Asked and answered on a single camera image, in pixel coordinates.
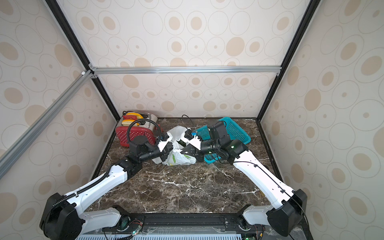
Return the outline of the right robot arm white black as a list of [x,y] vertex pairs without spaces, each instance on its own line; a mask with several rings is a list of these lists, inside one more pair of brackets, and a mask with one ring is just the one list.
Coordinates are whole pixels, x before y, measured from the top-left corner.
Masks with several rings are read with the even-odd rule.
[[240,140],[231,140],[224,122],[208,126],[210,139],[202,140],[191,129],[184,128],[177,140],[186,143],[182,154],[198,160],[208,154],[217,154],[222,160],[243,172],[264,193],[268,206],[245,206],[239,211],[237,221],[243,230],[254,225],[272,227],[279,235],[287,237],[306,218],[307,195],[302,190],[293,190],[280,181],[261,164],[248,147]]

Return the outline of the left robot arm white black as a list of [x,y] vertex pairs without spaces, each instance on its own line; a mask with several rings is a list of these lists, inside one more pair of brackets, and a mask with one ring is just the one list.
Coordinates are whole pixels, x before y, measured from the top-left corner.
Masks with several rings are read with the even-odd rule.
[[88,213],[86,209],[114,187],[131,179],[143,168],[144,161],[166,159],[173,149],[172,138],[169,133],[163,134],[153,146],[147,137],[138,136],[130,142],[129,155],[110,166],[103,175],[65,195],[50,196],[40,222],[44,235],[51,240],[75,240],[97,229],[126,230],[130,218],[121,207]]

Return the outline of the white plastic bag lemon print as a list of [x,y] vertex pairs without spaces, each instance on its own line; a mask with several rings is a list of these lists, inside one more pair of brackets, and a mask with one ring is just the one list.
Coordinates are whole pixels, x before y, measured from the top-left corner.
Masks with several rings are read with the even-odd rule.
[[176,166],[176,165],[192,165],[196,163],[196,160],[191,157],[187,157],[181,154],[181,150],[189,145],[181,140],[182,134],[190,128],[185,128],[182,126],[176,126],[173,129],[169,130],[168,133],[172,134],[173,138],[171,143],[173,143],[173,151],[169,154],[169,157],[165,163],[162,163],[160,158],[153,159],[152,161],[155,164],[163,164],[167,166]]

